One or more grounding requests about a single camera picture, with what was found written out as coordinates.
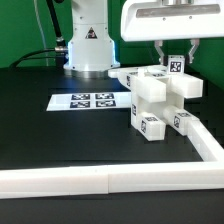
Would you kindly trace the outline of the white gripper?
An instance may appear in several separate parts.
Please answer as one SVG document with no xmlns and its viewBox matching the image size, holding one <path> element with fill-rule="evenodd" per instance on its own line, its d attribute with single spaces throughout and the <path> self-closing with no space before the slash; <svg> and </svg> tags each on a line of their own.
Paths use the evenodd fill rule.
<svg viewBox="0 0 224 224">
<path fill-rule="evenodd" d="M 193 0 L 191 4 L 164 5 L 162 0 L 127 0 L 121 14 L 121 36 L 127 41 L 155 41 L 159 62 L 168 57 L 162 40 L 191 39 L 185 60 L 192 64 L 200 45 L 196 38 L 224 37 L 224 0 Z"/>
</svg>

